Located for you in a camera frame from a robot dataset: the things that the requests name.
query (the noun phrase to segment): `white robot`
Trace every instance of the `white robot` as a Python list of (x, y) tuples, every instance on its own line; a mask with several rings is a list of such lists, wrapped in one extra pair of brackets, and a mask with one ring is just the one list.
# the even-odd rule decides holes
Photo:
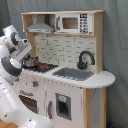
[(11, 88), (22, 72), (20, 61), (32, 49), (22, 40), (13, 26), (3, 29), (0, 37), (0, 119), (14, 123), (18, 128), (53, 128), (49, 118), (31, 112)]

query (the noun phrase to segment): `play kitchen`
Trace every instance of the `play kitchen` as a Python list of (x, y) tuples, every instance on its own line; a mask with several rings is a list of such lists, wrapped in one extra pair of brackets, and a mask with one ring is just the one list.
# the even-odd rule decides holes
[(102, 70), (103, 11), (30, 12), (22, 18), (30, 55), (39, 59), (31, 67), (24, 63), (13, 85), (22, 102), (55, 128), (106, 128), (106, 87), (115, 76)]

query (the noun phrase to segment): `sink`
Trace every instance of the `sink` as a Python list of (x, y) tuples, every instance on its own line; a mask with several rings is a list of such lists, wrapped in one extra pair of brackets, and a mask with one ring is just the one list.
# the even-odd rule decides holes
[(53, 76), (67, 78), (76, 81), (84, 81), (92, 76), (94, 73), (91, 71), (79, 70), (74, 68), (62, 68), (53, 73)]

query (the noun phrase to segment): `floor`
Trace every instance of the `floor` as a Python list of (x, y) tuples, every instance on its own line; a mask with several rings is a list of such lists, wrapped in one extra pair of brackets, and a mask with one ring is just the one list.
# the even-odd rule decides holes
[(14, 124), (7, 124), (0, 120), (0, 128), (17, 128)]

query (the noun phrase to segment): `stovetop burner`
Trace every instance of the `stovetop burner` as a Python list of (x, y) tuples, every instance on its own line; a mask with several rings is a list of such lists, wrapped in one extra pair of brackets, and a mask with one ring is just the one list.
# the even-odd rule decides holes
[(22, 65), (22, 68), (24, 69), (27, 69), (30, 71), (42, 72), (42, 73), (50, 71), (51, 69), (54, 69), (56, 67), (58, 67), (58, 65), (41, 63), (41, 62), (39, 62), (38, 66), (35, 66), (35, 67), (26, 67), (25, 65)]

